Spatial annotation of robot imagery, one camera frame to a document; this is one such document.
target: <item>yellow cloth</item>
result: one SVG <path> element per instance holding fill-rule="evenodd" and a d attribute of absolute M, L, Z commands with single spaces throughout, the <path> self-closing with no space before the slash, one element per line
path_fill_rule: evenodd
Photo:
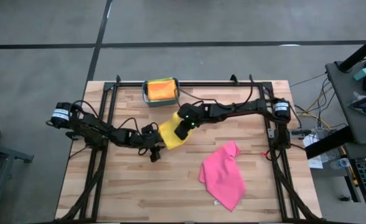
<path fill-rule="evenodd" d="M 147 83 L 147 96 L 149 100 L 168 100 L 175 98 L 175 80 L 150 81 Z"/>
<path fill-rule="evenodd" d="M 164 140 L 164 143 L 166 147 L 170 150 L 177 146 L 180 146 L 181 144 L 185 143 L 186 140 L 190 137 L 192 130 L 189 131 L 189 135 L 185 140 L 181 140 L 177 135 L 175 134 L 175 129 L 181 122 L 180 117 L 177 115 L 177 112 L 173 114 L 172 119 L 169 121 L 166 121 L 165 123 L 161 124 L 159 126 L 159 134 L 161 134 L 162 139 Z"/>

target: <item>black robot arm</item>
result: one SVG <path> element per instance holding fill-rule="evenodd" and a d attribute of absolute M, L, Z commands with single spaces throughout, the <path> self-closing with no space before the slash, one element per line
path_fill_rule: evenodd
<path fill-rule="evenodd" d="M 185 103 L 177 112 L 182 121 L 174 132 L 181 140 L 184 140 L 188 136 L 190 129 L 199 127 L 201 124 L 217 123 L 234 116 L 260 114 L 276 124 L 273 147 L 277 150 L 288 149 L 290 148 L 290 136 L 287 124 L 291 120 L 289 109 L 289 102 L 279 98 L 270 100 L 256 99 L 238 105 L 203 103 L 196 106 Z"/>
<path fill-rule="evenodd" d="M 107 140 L 110 140 L 117 146 L 139 149 L 139 155 L 143 155 L 150 149 L 151 162 L 160 158 L 159 150 L 161 148 L 157 144 L 162 142 L 162 138 L 158 130 L 153 128 L 155 123 L 143 127 L 141 133 L 138 129 L 114 128 L 99 120 L 94 114 L 84 112 L 78 105 L 57 103 L 52 119 L 47 124 L 55 128 L 71 129 L 72 132 L 68 132 L 66 135 L 73 140 L 77 136 L 83 137 L 88 147 L 101 149 L 106 147 Z"/>

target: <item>table leg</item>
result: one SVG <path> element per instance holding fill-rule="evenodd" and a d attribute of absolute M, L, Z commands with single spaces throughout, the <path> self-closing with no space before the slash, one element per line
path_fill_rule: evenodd
<path fill-rule="evenodd" d="M 352 131 L 349 126 L 346 126 L 339 131 L 331 134 L 330 136 L 319 140 L 311 144 L 308 147 L 305 147 L 306 156 L 308 159 L 311 159 L 315 156 L 323 154 L 327 151 L 330 151 L 333 148 L 339 147 L 347 142 L 354 142 Z"/>

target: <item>wooden table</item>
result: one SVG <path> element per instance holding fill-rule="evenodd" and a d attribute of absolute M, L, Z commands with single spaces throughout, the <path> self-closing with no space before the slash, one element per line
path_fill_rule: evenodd
<path fill-rule="evenodd" d="M 272 81 L 276 97 L 292 103 L 287 81 Z M 97 111 L 100 107 L 104 82 L 89 82 L 84 100 Z M 216 98 L 220 103 L 244 101 L 249 87 L 190 87 L 185 91 L 201 98 Z M 259 97 L 254 88 L 251 100 Z M 119 87 L 113 126 L 134 117 L 139 128 L 155 121 L 161 124 L 178 110 L 177 105 L 149 108 L 142 99 L 141 88 Z M 185 94 L 180 103 L 197 101 Z M 289 128 L 297 128 L 293 114 Z M 127 128 L 134 128 L 129 121 Z M 214 150 L 234 140 L 242 153 L 236 158 L 246 184 L 244 198 L 233 212 L 214 205 L 214 198 L 198 181 L 202 161 Z M 300 140 L 293 143 L 302 145 Z M 72 146 L 71 153 L 84 147 L 83 141 Z M 268 150 L 265 124 L 260 115 L 228 118 L 217 124 L 196 128 L 188 141 L 173 150 L 162 150 L 161 160 L 151 163 L 150 152 L 139 156 L 137 149 L 109 145 L 99 222 L 276 222 L 281 221 L 271 162 L 261 155 Z M 314 214 L 321 217 L 316 191 L 302 149 L 287 150 L 294 188 Z M 56 218 L 66 214 L 82 193 L 88 169 L 90 150 L 74 156 L 68 163 L 57 207 Z M 284 190 L 289 217 L 292 217 L 288 193 Z M 88 206 L 90 216 L 91 201 Z"/>

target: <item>desk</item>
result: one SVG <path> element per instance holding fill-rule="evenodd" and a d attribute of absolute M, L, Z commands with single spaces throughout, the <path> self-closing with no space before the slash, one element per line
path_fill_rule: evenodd
<path fill-rule="evenodd" d="M 84 100 L 98 111 L 104 82 L 89 82 Z M 183 87 L 202 98 L 216 98 L 220 103 L 244 101 L 249 87 Z M 276 97 L 292 102 L 287 81 L 273 81 Z M 149 108 L 140 87 L 119 87 L 113 126 L 134 117 L 138 126 L 150 122 L 161 124 L 178 110 L 177 105 Z M 259 97 L 254 88 L 251 100 Z M 196 99 L 182 94 L 180 103 Z M 289 128 L 297 128 L 297 122 Z M 134 128 L 133 122 L 126 124 Z M 242 153 L 236 161 L 246 183 L 244 198 L 233 212 L 214 206 L 214 198 L 198 181 L 202 161 L 216 148 L 234 140 Z M 73 144 L 71 153 L 83 148 L 83 141 Z M 101 191 L 99 222 L 274 222 L 280 221 L 278 199 L 271 162 L 261 152 L 268 150 L 263 117 L 260 115 L 229 118 L 222 123 L 205 124 L 194 130 L 187 142 L 171 151 L 162 150 L 161 160 L 151 163 L 149 152 L 138 155 L 137 149 L 109 145 L 105 176 Z M 321 217 L 316 191 L 306 153 L 295 147 L 287 150 L 295 190 L 314 214 Z M 87 174 L 90 150 L 74 156 L 69 162 L 63 182 L 56 218 L 66 214 L 81 194 Z M 289 210 L 288 193 L 284 191 Z"/>
<path fill-rule="evenodd" d="M 334 87 L 349 126 L 342 128 L 327 138 L 306 147 L 306 154 L 308 158 L 318 156 L 323 152 L 341 145 L 344 145 L 349 159 L 366 158 L 366 115 L 348 107 L 348 104 L 354 100 L 353 91 L 356 91 L 361 95 L 366 95 L 366 91 L 362 88 L 362 81 L 356 81 L 353 78 L 353 76 L 363 67 L 364 63 L 358 63 L 352 67 L 350 72 L 343 73 L 339 71 L 338 66 L 335 63 L 326 65 L 328 78 Z M 360 180 L 356 166 L 352 164 L 352 167 L 354 169 L 354 174 L 357 176 L 357 180 Z M 356 188 L 353 186 L 351 181 L 347 180 L 347 184 L 351 193 L 353 192 L 352 197 L 354 197 L 354 195 L 357 194 Z M 362 193 L 366 203 L 366 194 L 364 194 L 363 189 Z"/>
<path fill-rule="evenodd" d="M 353 66 L 351 72 L 343 73 L 338 70 L 337 65 L 334 63 L 326 65 L 328 78 L 334 87 L 334 91 L 349 126 L 331 134 L 328 138 L 324 138 L 306 147 L 308 158 L 318 156 L 346 142 L 366 144 L 366 115 L 348 107 L 348 104 L 354 100 L 353 91 L 361 95 L 366 95 L 366 92 L 362 88 L 362 81 L 356 81 L 353 78 L 363 67 L 364 63 L 358 63 Z"/>

